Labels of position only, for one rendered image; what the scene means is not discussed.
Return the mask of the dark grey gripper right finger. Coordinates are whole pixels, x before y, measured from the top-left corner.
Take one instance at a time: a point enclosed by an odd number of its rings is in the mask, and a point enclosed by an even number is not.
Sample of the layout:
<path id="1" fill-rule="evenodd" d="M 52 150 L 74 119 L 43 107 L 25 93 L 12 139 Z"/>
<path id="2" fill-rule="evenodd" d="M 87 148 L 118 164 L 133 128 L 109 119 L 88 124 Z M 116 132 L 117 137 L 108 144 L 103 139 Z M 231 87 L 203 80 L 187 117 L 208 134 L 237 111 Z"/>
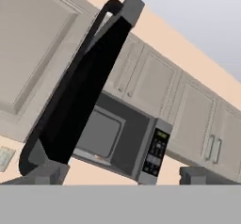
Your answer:
<path id="1" fill-rule="evenodd" d="M 179 184 L 238 185 L 237 182 L 226 179 L 203 167 L 180 167 L 179 173 L 181 176 Z"/>

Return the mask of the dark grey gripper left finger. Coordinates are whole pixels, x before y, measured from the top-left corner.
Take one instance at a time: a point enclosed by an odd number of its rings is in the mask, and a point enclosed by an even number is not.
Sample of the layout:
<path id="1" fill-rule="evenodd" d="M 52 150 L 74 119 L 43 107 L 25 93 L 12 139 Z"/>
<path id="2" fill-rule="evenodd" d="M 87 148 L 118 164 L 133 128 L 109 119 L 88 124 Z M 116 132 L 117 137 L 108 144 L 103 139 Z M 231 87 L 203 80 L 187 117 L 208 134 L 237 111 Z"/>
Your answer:
<path id="1" fill-rule="evenodd" d="M 3 185 L 62 185 L 70 166 L 48 160 L 41 165 L 33 163 L 20 165 L 21 176 L 3 182 Z"/>

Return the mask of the grey microwave oven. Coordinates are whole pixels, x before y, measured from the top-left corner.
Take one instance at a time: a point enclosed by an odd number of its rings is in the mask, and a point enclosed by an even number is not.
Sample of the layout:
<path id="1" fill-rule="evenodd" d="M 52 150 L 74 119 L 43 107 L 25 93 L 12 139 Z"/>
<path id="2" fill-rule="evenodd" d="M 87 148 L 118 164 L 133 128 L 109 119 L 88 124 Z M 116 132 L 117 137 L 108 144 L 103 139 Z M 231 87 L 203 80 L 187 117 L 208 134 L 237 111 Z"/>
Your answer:
<path id="1" fill-rule="evenodd" d="M 171 131 L 166 121 L 103 93 L 73 156 L 138 184 L 156 184 Z"/>

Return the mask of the black glass microwave door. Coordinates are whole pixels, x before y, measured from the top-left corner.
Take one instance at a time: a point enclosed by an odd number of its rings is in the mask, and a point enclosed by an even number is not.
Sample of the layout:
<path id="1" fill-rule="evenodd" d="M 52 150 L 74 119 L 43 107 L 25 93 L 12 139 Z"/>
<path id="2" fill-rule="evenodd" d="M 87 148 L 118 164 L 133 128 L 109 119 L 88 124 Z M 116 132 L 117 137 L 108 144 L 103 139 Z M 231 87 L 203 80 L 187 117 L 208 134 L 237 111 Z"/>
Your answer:
<path id="1" fill-rule="evenodd" d="M 104 16 L 36 142 L 42 145 L 48 159 L 62 164 L 69 162 L 121 48 L 143 8 L 142 0 L 124 0 L 118 14 L 107 12 Z"/>

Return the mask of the large beige cupboard door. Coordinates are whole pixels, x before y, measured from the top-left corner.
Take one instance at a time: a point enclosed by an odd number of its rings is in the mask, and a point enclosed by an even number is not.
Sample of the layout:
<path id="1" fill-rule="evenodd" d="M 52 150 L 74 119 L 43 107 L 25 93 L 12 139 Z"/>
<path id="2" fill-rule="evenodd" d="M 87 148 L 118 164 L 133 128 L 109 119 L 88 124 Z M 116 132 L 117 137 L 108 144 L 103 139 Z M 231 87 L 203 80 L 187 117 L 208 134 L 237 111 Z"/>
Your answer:
<path id="1" fill-rule="evenodd" d="M 27 139 L 96 13 L 87 0 L 0 0 L 0 136 Z"/>

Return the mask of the pale wall socket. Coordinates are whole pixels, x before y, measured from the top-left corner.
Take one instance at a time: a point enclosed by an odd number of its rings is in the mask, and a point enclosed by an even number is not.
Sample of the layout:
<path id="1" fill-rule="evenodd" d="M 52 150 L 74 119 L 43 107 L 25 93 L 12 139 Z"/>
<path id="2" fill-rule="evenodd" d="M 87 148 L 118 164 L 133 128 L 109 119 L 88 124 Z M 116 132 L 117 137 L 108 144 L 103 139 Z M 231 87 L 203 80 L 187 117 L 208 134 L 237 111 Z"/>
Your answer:
<path id="1" fill-rule="evenodd" d="M 0 148 L 0 172 L 4 172 L 7 169 L 8 164 L 10 163 L 15 153 L 15 150 L 8 147 L 2 146 Z"/>

